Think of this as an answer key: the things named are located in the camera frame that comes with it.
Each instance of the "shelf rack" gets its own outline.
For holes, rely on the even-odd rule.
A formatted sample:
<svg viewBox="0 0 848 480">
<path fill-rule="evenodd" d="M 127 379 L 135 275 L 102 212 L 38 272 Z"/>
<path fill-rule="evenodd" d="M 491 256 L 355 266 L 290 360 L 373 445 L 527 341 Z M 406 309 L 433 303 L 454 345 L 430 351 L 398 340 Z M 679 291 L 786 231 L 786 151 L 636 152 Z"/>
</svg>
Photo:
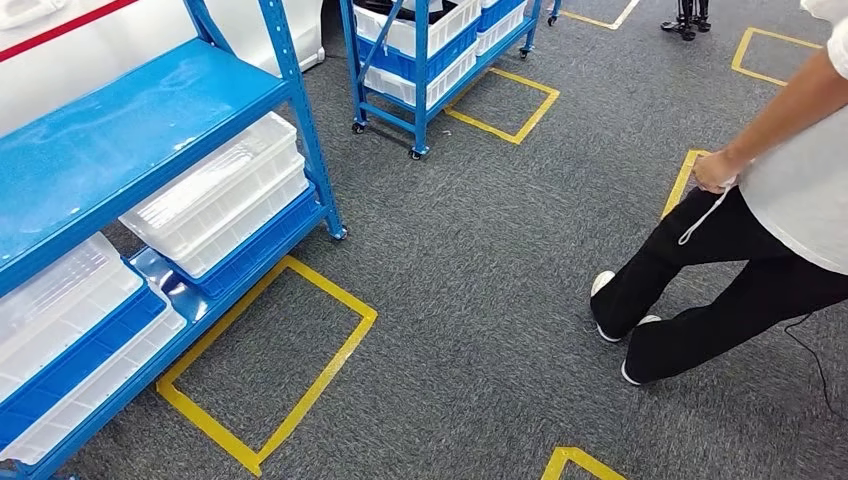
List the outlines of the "shelf rack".
<svg viewBox="0 0 848 480">
<path fill-rule="evenodd" d="M 98 11 L 104 16 L 133 1 L 116 0 L 110 4 L 114 8 Z M 242 275 L 214 299 L 173 271 L 153 250 L 138 253 L 130 263 L 162 288 L 188 326 L 41 461 L 36 465 L 15 461 L 14 470 L 0 466 L 0 478 L 57 478 L 54 472 L 76 450 L 304 236 L 321 222 L 326 222 L 333 238 L 347 236 L 282 1 L 259 1 L 280 78 L 232 53 L 203 0 L 185 0 L 185 4 L 198 38 L 0 137 L 4 170 L 0 176 L 0 297 L 282 103 L 295 113 L 306 175 L 315 185 L 318 206 L 282 237 L 272 232 L 271 246 L 263 246 L 261 257 L 254 258 L 255 263 L 242 269 Z M 96 18 L 89 16 L 73 28 Z M 55 30 L 71 29 L 63 25 Z M 41 36 L 44 41 L 58 36 L 49 33 Z"/>
<path fill-rule="evenodd" d="M 365 86 L 365 72 L 371 67 L 371 57 L 377 49 L 383 48 L 383 42 L 392 20 L 402 0 L 397 0 L 388 15 L 386 24 L 383 26 L 377 41 L 374 42 L 372 50 L 368 53 L 366 61 L 359 62 L 359 47 L 356 37 L 355 17 L 353 13 L 352 0 L 339 0 L 341 4 L 342 25 L 344 27 L 345 44 L 347 45 L 347 63 L 350 70 L 353 94 L 353 126 L 354 134 L 365 131 L 368 123 L 368 114 L 372 114 L 383 121 L 400 127 L 415 135 L 415 144 L 409 150 L 409 157 L 420 160 L 430 147 L 427 146 L 427 124 L 439 114 L 450 101 L 460 92 L 468 88 L 474 79 L 485 72 L 503 53 L 516 43 L 522 36 L 527 35 L 524 46 L 519 49 L 522 59 L 526 59 L 533 50 L 533 41 L 536 35 L 536 25 L 541 11 L 542 0 L 533 0 L 530 16 L 525 16 L 522 23 L 511 31 L 506 37 L 490 48 L 483 56 L 477 57 L 477 63 L 466 73 L 442 98 L 429 109 L 427 108 L 427 41 L 429 2 L 419 1 L 415 3 L 415 107 L 408 105 L 392 95 L 387 95 Z M 375 106 L 368 101 L 368 95 L 373 95 L 397 105 L 415 115 L 415 121 L 409 123 L 406 120 Z"/>
</svg>

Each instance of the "person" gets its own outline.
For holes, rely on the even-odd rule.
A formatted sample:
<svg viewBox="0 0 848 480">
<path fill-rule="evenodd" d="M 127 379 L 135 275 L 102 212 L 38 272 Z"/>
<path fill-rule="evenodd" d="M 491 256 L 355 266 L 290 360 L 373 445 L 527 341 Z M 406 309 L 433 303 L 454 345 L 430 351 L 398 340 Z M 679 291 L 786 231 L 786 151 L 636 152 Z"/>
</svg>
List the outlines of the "person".
<svg viewBox="0 0 848 480">
<path fill-rule="evenodd" d="M 621 364 L 632 384 L 848 299 L 848 2 L 801 3 L 836 25 L 826 48 L 725 148 L 695 162 L 699 188 L 592 285 L 601 336 L 632 332 Z M 683 267 L 739 260 L 747 264 L 711 304 L 666 320 L 648 314 Z"/>
</svg>

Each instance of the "white sneaker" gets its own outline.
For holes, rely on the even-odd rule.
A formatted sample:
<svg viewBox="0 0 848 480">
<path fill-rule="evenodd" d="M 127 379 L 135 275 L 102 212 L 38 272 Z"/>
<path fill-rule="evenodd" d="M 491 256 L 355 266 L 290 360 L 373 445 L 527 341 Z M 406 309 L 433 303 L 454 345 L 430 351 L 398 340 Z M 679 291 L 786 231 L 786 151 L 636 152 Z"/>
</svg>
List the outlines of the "white sneaker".
<svg viewBox="0 0 848 480">
<path fill-rule="evenodd" d="M 637 387 L 638 387 L 638 386 L 640 386 L 640 385 L 642 385 L 641 383 L 639 383 L 639 382 L 637 382 L 637 381 L 633 380 L 632 378 L 630 378 L 630 375 L 627 375 L 627 371 L 624 369 L 624 365 L 625 365 L 626 363 L 627 363 L 627 360 L 625 360 L 625 361 L 621 362 L 621 376 L 622 376 L 622 377 L 624 377 L 624 379 L 625 379 L 625 380 L 627 380 L 627 383 L 629 383 L 629 384 L 631 384 L 631 385 L 635 385 L 635 386 L 637 386 Z"/>
<path fill-rule="evenodd" d="M 648 315 L 645 318 L 643 318 L 642 320 L 639 320 L 639 323 L 637 323 L 636 326 L 638 327 L 639 325 L 644 325 L 646 323 L 661 322 L 661 321 L 662 321 L 662 318 L 660 318 L 656 315 Z"/>
<path fill-rule="evenodd" d="M 601 272 L 595 277 L 595 281 L 592 282 L 592 296 L 594 297 L 596 293 L 598 293 L 602 288 L 604 288 L 610 280 L 615 277 L 615 272 L 611 272 L 609 270 L 605 272 Z"/>
<path fill-rule="evenodd" d="M 608 284 L 614 277 L 615 277 L 615 272 L 611 272 L 609 270 L 599 273 L 598 276 L 595 277 L 595 281 L 592 282 L 591 296 L 594 297 L 595 294 L 598 293 L 598 291 L 600 291 L 602 288 L 604 288 L 606 286 L 606 284 Z M 606 333 L 604 333 L 604 331 L 601 330 L 600 324 L 595 323 L 595 325 L 597 325 L 597 327 L 598 327 L 598 334 L 604 340 L 606 340 L 610 343 L 618 343 L 618 342 L 621 341 L 620 338 L 613 338 L 613 337 L 610 337 L 609 335 L 607 335 Z"/>
</svg>

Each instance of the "red stripe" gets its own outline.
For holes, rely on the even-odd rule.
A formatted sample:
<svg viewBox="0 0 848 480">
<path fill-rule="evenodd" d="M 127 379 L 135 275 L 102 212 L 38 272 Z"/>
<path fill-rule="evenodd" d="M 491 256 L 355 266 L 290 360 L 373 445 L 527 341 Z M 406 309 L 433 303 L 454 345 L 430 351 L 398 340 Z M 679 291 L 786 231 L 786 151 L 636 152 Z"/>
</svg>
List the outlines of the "red stripe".
<svg viewBox="0 0 848 480">
<path fill-rule="evenodd" d="M 103 18 L 106 15 L 109 15 L 112 12 L 120 10 L 131 3 L 135 3 L 138 0 L 114 0 L 112 2 L 103 5 L 102 7 L 96 8 L 84 15 L 81 15 L 73 20 L 70 20 L 66 23 L 59 25 L 58 27 L 51 28 L 44 33 L 40 33 L 30 39 L 24 40 L 23 42 L 13 45 L 6 50 L 0 51 L 0 62 L 4 60 L 8 60 L 15 55 L 20 55 L 23 52 L 31 48 L 35 48 L 42 43 L 49 42 L 56 37 L 64 35 L 72 30 L 76 30 L 83 25 L 87 25 L 97 19 Z"/>
</svg>

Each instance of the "white shirt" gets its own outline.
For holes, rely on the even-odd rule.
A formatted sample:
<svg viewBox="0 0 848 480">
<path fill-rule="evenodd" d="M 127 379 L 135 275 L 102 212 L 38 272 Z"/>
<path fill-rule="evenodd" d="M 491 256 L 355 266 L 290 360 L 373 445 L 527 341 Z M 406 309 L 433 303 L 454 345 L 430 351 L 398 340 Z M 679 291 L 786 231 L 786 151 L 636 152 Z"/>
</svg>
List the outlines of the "white shirt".
<svg viewBox="0 0 848 480">
<path fill-rule="evenodd" d="M 837 25 L 827 51 L 848 79 L 848 1 L 801 6 Z M 740 178 L 766 230 L 807 261 L 848 275 L 848 107 L 757 158 Z"/>
</svg>

